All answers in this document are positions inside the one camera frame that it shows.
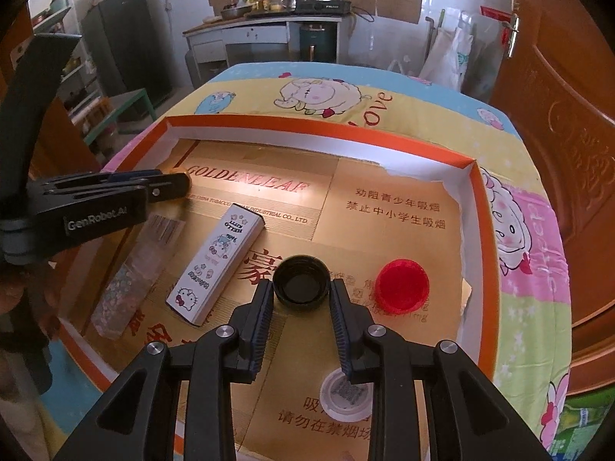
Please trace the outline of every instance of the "bowl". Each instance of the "bowl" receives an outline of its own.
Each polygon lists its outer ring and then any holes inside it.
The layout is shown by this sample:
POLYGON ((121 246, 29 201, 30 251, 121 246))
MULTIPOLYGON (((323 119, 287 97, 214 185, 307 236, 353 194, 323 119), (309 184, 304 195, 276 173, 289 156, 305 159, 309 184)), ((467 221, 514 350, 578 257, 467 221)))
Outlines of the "bowl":
POLYGON ((240 17, 246 15, 249 11, 252 10, 251 5, 246 5, 245 7, 232 7, 222 10, 220 12, 220 16, 225 21, 230 21, 231 19, 239 19, 240 17))

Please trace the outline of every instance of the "silver screw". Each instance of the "silver screw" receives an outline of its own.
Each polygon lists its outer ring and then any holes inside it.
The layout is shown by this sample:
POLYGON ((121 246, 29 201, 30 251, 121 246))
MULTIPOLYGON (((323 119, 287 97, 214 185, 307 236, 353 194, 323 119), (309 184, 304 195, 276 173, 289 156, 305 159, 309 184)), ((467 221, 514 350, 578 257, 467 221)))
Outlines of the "silver screw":
POLYGON ((386 334, 386 328, 380 324, 372 324, 367 328, 367 332, 375 337, 384 336, 386 334))
POLYGON ((455 343, 454 341, 444 340, 444 341, 440 342, 440 349, 444 353, 455 353, 455 352, 457 352, 459 347, 457 346, 457 343, 455 343))
POLYGON ((148 353, 152 355, 158 355, 162 350, 164 350, 164 343, 160 341, 152 341, 152 343, 148 345, 148 353))
POLYGON ((216 329, 216 334, 221 338, 228 338, 229 336, 232 336, 234 332, 235 330, 233 329, 233 327, 227 325, 220 326, 218 329, 216 329))

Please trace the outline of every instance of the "plastic packet with beads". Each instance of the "plastic packet with beads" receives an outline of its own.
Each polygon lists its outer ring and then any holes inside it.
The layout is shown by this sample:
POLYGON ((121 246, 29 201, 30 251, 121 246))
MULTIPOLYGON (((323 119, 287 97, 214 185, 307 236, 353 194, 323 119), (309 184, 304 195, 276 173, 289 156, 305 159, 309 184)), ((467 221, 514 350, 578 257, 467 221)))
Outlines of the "plastic packet with beads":
POLYGON ((91 323, 99 335, 112 340, 122 335, 164 270, 184 225, 180 220, 150 215, 91 316, 91 323))

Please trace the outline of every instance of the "door handle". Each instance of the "door handle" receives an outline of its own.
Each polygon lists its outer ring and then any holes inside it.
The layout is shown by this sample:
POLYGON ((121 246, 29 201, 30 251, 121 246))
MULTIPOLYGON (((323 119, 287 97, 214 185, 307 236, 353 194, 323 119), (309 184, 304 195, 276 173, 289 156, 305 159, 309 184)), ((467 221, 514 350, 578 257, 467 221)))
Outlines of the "door handle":
POLYGON ((519 34, 519 23, 520 19, 516 13, 510 17, 510 22, 503 22, 505 28, 510 30, 510 36, 508 38, 508 43, 506 47, 506 57, 510 59, 512 57, 513 51, 515 50, 515 45, 517 44, 517 35, 519 34))

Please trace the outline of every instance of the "black cable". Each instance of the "black cable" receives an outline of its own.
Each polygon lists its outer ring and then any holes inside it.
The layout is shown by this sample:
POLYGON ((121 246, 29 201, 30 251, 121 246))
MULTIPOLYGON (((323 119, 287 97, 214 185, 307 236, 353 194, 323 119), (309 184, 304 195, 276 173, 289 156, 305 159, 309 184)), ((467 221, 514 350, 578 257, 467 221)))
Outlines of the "black cable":
POLYGON ((364 15, 361 15, 361 14, 358 14, 358 13, 356 13, 356 12, 353 12, 353 13, 354 13, 357 17, 361 17, 364 21, 367 21, 367 22, 374 22, 374 21, 376 20, 376 19, 374 19, 374 16, 373 16, 372 14, 370 14, 369 12, 367 12, 367 10, 365 10, 364 8, 357 7, 356 5, 351 6, 351 8, 352 8, 353 10, 354 10, 355 8, 356 8, 357 10, 361 10, 362 12, 365 12, 368 16, 370 16, 371 21, 370 21, 370 19, 368 19, 368 18, 367 18, 367 17, 365 17, 364 15))

